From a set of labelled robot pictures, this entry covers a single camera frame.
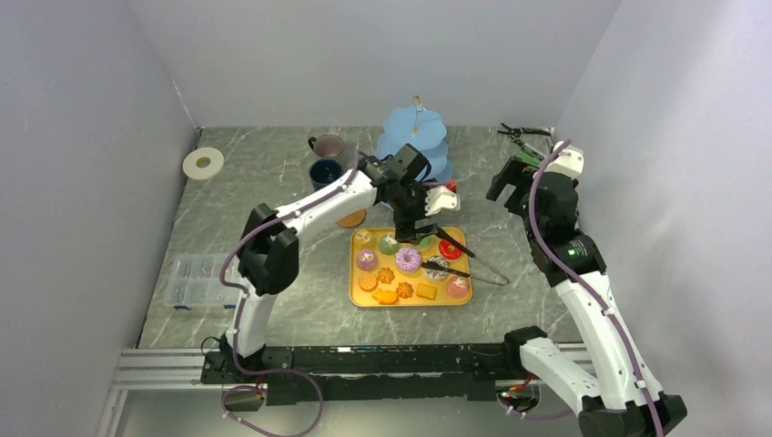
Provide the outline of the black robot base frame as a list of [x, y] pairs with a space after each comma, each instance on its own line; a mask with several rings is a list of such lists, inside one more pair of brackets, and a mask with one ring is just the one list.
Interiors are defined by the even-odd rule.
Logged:
[[200, 380], [258, 388], [270, 406], [463, 398], [530, 412], [541, 397], [535, 378], [511, 366], [499, 343], [275, 346], [238, 361], [220, 346], [205, 352]]

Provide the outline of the black food tongs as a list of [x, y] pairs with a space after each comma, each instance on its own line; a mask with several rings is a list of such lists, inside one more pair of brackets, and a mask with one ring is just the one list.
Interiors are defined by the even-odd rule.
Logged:
[[470, 259], [476, 259], [479, 264], [481, 264], [485, 269], [490, 271], [497, 280], [493, 279], [486, 279], [479, 276], [474, 276], [469, 272], [463, 272], [457, 269], [452, 269], [450, 267], [443, 267], [440, 264], [438, 264], [435, 261], [423, 261], [421, 263], [421, 267], [425, 269], [431, 269], [431, 270], [438, 270], [442, 272], [446, 272], [449, 274], [453, 274], [459, 277], [467, 278], [467, 279], [474, 279], [478, 280], [480, 282], [492, 284], [492, 285], [499, 285], [499, 286], [505, 286], [511, 283], [511, 281], [503, 274], [501, 273], [496, 267], [491, 265], [490, 263], [487, 263], [480, 259], [477, 255], [475, 255], [470, 249], [466, 248], [461, 242], [454, 239], [446, 230], [442, 229], [436, 224], [431, 225], [425, 225], [416, 230], [417, 234], [421, 234], [424, 237], [427, 236], [437, 236], [439, 239], [448, 241], [449, 244], [454, 247], [455, 249], [458, 249], [460, 252], [462, 252], [464, 255], [466, 255]]

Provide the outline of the red frosted donut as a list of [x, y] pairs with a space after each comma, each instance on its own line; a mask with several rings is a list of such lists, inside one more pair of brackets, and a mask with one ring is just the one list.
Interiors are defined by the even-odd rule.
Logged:
[[449, 262], [454, 262], [464, 256], [464, 252], [454, 246], [449, 240], [441, 239], [438, 244], [438, 252], [441, 257]]

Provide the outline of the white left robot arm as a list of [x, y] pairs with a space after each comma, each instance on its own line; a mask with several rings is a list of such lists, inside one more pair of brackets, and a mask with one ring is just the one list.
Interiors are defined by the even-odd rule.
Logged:
[[416, 180], [428, 166], [410, 145], [384, 159], [356, 152], [351, 169], [327, 187], [282, 207], [260, 204], [252, 210], [241, 240], [226, 258], [239, 262], [239, 274], [249, 285], [220, 278], [223, 285], [240, 291], [232, 326], [224, 336], [230, 348], [225, 368], [235, 380], [248, 382], [259, 375], [274, 302], [297, 278], [300, 249], [309, 238], [379, 203], [391, 206], [394, 237], [400, 243], [419, 243], [430, 235], [430, 226], [420, 227], [418, 221], [445, 209], [441, 196], [455, 195], [442, 183]]

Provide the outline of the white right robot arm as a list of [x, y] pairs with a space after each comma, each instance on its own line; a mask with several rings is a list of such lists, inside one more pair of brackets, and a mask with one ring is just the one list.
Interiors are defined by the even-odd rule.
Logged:
[[580, 367], [535, 326], [508, 332], [507, 374], [536, 376], [576, 417], [584, 436], [666, 436], [687, 416], [681, 396], [667, 394], [645, 364], [616, 304], [606, 264], [578, 224], [578, 181], [510, 158], [486, 194], [523, 220], [533, 261], [564, 303], [593, 365]]

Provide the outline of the chocolate white sprinkled donut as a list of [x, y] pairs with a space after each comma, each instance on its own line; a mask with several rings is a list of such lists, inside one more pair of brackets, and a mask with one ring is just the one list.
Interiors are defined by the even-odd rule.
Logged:
[[450, 265], [448, 261], [440, 255], [431, 255], [424, 259], [421, 266], [424, 276], [430, 282], [444, 282], [450, 275], [447, 271]]

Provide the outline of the green frosted donut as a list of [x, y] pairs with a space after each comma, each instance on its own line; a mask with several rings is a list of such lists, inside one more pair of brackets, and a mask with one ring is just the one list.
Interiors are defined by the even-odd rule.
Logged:
[[424, 253], [432, 248], [434, 244], [434, 236], [427, 236], [421, 239], [421, 241], [414, 247], [420, 252]]

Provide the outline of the blue three-tier cake stand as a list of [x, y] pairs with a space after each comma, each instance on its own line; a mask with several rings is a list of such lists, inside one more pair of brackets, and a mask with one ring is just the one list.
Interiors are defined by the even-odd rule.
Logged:
[[394, 109], [385, 119], [375, 156], [379, 159], [393, 156], [409, 144], [429, 161], [429, 168], [424, 169], [416, 179], [447, 184], [452, 179], [452, 163], [445, 140], [447, 132], [440, 114], [428, 109], [419, 96], [414, 96], [410, 106]]

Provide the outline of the purple sprinkled donut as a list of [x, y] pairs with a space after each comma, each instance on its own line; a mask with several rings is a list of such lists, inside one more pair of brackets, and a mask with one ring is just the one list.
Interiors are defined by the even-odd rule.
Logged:
[[394, 255], [396, 268], [403, 273], [413, 273], [422, 264], [422, 255], [415, 248], [401, 248]]

